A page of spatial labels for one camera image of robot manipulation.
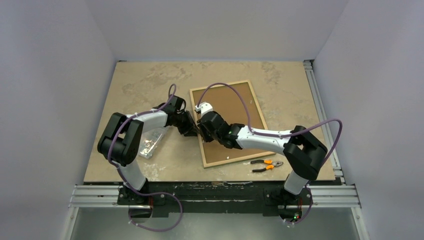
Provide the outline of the green picture frame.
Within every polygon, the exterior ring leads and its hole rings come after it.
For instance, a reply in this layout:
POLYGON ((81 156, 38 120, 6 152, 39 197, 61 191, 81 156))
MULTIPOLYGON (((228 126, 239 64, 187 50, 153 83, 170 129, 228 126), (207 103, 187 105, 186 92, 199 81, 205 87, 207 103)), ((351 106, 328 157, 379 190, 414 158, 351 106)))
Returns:
MULTIPOLYGON (((244 100, 249 112, 251 126, 256 129, 267 130, 268 126, 251 82, 242 80, 230 82, 229 85, 236 89, 244 100)), ((247 114, 240 98, 225 85, 214 85, 207 90, 201 101, 211 104, 213 110, 220 114, 228 124, 248 124, 247 114)), ((229 149, 216 140, 204 142, 200 135, 198 141, 204 168, 263 158, 274 154, 271 151, 260 149, 229 149)))

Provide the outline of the orange black pliers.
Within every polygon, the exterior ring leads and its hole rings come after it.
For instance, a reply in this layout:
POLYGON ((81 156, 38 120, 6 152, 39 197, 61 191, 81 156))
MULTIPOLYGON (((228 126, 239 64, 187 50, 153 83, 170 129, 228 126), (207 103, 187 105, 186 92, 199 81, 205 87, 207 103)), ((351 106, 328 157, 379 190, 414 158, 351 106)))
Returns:
POLYGON ((276 167, 280 167, 284 163, 282 161, 273 161, 273 160, 267 160, 267 159, 256 159, 256 160, 250 161, 250 164, 251 165, 254 165, 254 164, 263 164, 263 165, 265 165, 265 167, 263 167, 263 168, 253 169, 252 170, 253 173, 261 173, 261 172, 266 172, 267 170, 274 169, 276 167))

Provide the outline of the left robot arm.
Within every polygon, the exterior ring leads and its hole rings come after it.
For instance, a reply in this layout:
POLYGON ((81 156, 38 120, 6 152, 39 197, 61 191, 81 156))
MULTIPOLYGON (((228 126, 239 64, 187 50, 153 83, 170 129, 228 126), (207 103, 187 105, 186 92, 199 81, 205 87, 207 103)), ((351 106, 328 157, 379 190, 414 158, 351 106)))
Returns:
POLYGON ((172 95, 148 111, 133 115, 113 113, 100 137, 97 151, 116 168, 124 186, 130 189, 130 199, 138 205, 154 196, 136 161, 142 134, 172 126, 185 137, 197 136, 199 128, 185 105, 183 98, 172 95))

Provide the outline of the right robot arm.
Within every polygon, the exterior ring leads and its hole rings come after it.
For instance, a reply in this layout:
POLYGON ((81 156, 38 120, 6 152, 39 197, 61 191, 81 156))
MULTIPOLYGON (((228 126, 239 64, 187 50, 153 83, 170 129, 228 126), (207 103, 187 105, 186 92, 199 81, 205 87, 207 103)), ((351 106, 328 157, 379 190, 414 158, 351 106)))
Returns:
POLYGON ((292 171, 280 196, 288 204, 298 200, 304 186, 317 179, 326 161, 327 147, 301 125, 285 131, 255 129, 241 123, 228 124, 216 111, 211 111, 197 121, 197 126, 205 142, 217 141, 228 149, 258 149, 285 156, 292 171))

